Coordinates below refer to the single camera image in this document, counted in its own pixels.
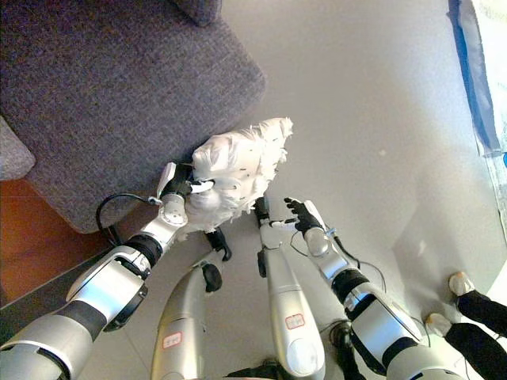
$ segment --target white feather object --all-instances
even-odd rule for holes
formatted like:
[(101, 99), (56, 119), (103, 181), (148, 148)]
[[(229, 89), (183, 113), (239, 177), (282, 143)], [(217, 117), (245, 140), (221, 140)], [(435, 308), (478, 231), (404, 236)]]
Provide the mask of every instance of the white feather object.
[(250, 213), (255, 200), (264, 195), (276, 175), (276, 166), (286, 161), (285, 140), (292, 134), (289, 118), (260, 122), (254, 127), (212, 136), (193, 153), (194, 180), (215, 185), (206, 192), (187, 197), (189, 223), (183, 235), (212, 232), (227, 220)]

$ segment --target robotic hand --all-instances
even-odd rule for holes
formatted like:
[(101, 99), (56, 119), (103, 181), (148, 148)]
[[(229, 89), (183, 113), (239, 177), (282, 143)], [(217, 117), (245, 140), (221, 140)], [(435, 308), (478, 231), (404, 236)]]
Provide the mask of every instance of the robotic hand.
[(381, 291), (334, 247), (311, 201), (286, 198), (303, 233), (309, 257), (345, 307), (351, 340), (370, 369), (388, 379), (459, 379), (434, 349), (420, 345), (421, 334), (409, 314)]
[(62, 309), (36, 319), (0, 347), (2, 378), (78, 377), (99, 333), (123, 326), (146, 297), (144, 280), (187, 223), (185, 197), (210, 187), (190, 182), (190, 174), (188, 165), (166, 166), (157, 218), (83, 273)]

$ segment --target white sneaker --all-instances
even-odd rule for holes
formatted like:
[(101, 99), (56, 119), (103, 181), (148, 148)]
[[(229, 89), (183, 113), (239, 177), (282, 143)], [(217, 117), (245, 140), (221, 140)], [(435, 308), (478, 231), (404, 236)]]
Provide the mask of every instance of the white sneaker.
[(452, 323), (442, 314), (431, 313), (425, 321), (426, 328), (430, 333), (438, 336), (446, 336), (452, 327)]
[(449, 289), (457, 295), (465, 295), (469, 291), (474, 291), (475, 286), (465, 272), (457, 272), (449, 277)]

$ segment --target black cable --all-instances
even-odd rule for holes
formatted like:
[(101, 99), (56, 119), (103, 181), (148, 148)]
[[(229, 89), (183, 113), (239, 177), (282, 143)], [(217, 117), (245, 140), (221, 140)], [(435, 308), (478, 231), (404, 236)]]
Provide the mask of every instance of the black cable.
[(412, 317), (410, 316), (414, 321), (418, 322), (419, 324), (421, 324), (422, 328), (425, 330), (425, 334), (426, 334), (426, 338), (428, 338), (428, 347), (431, 347), (431, 340), (429, 339), (429, 333), (428, 333), (428, 329), (426, 328), (426, 325), (424, 323), (422, 323), (422, 321), (420, 319), (417, 319), (415, 317)]
[(465, 359), (465, 374), (467, 374), (467, 379), (470, 380), (470, 376), (468, 376), (468, 365), (466, 359)]
[(303, 253), (303, 252), (301, 252), (300, 250), (298, 250), (298, 249), (294, 246), (294, 244), (293, 244), (293, 241), (294, 241), (294, 236), (296, 236), (296, 234), (297, 234), (298, 232), (299, 232), (299, 231), (296, 231), (296, 232), (292, 235), (292, 237), (291, 237), (291, 242), (290, 242), (290, 246), (292, 247), (292, 249), (294, 249), (294, 250), (295, 250), (297, 253), (299, 253), (300, 255), (305, 256), (305, 257), (308, 257), (308, 255), (307, 255), (306, 253)]
[(345, 254), (347, 255), (348, 257), (350, 257), (352, 260), (356, 261), (357, 262), (357, 269), (361, 270), (361, 260), (359, 260), (357, 257), (355, 257), (354, 255), (352, 255), (349, 251), (347, 251), (345, 249), (345, 247), (343, 246), (343, 244), (341, 243), (341, 240), (340, 238), (338, 237), (338, 235), (336, 234), (333, 234), (333, 239), (334, 241), (336, 242), (336, 244), (338, 245), (338, 247), (340, 247), (340, 250)]
[(153, 202), (150, 201), (150, 198), (143, 198), (141, 196), (137, 196), (136, 194), (130, 194), (128, 192), (120, 192), (120, 193), (112, 194), (112, 195), (108, 196), (107, 198), (105, 198), (101, 202), (101, 204), (98, 205), (97, 211), (95, 212), (95, 222), (97, 222), (97, 227), (101, 231), (101, 234), (107, 239), (109, 244), (112, 245), (113, 247), (116, 247), (119, 244), (121, 244), (120, 236), (117, 234), (116, 234), (116, 236), (112, 236), (112, 233), (110, 231), (109, 231), (109, 234), (106, 232), (105, 228), (102, 226), (101, 212), (102, 212), (102, 209), (104, 208), (104, 206), (109, 201), (114, 200), (115, 198), (120, 198), (120, 197), (133, 198), (135, 200), (139, 200), (139, 201), (147, 203), (147, 204), (153, 204)]
[(326, 327), (323, 327), (322, 329), (320, 329), (318, 331), (319, 334), (322, 334), (324, 333), (329, 327), (331, 327), (332, 325), (336, 325), (338, 323), (341, 323), (343, 321), (348, 321), (348, 319), (335, 319), (334, 321), (332, 321), (331, 323), (329, 323), (328, 325), (326, 325)]
[(380, 279), (382, 280), (382, 290), (387, 293), (386, 278), (384, 277), (382, 271), (377, 266), (375, 266), (374, 264), (372, 264), (372, 263), (370, 263), (368, 261), (361, 261), (361, 263), (364, 264), (364, 265), (368, 265), (368, 266), (374, 268), (379, 273)]
[(379, 267), (377, 267), (376, 265), (370, 263), (369, 261), (362, 261), (362, 260), (359, 260), (356, 256), (352, 255), (347, 249), (345, 249), (345, 247), (343, 246), (343, 243), (341, 243), (341, 240), (340, 238), (338, 237), (338, 235), (336, 235), (335, 233), (333, 233), (333, 239), (334, 241), (336, 242), (336, 244), (338, 245), (338, 248), (340, 248), (340, 250), (345, 254), (347, 255), (348, 257), (350, 257), (352, 260), (356, 261), (357, 262), (357, 269), (361, 270), (361, 264), (364, 264), (364, 265), (367, 265), (369, 267), (372, 267), (374, 268), (380, 275), (380, 279), (382, 281), (382, 290), (384, 292), (387, 292), (387, 284), (386, 284), (386, 278), (384, 277), (382, 271), (379, 269)]

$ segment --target gray fabric cushion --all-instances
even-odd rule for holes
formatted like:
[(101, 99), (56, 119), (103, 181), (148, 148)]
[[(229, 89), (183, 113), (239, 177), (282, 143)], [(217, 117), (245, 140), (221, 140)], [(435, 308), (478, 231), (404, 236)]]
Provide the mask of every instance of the gray fabric cushion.
[(222, 20), (198, 28), (170, 2), (15, 2), (1, 40), (2, 114), (37, 159), (27, 178), (83, 233), (107, 195), (154, 193), (167, 162), (188, 162), (265, 88)]
[(22, 178), (35, 165), (35, 157), (0, 116), (0, 180)]
[(199, 26), (211, 24), (220, 16), (222, 0), (173, 0)]

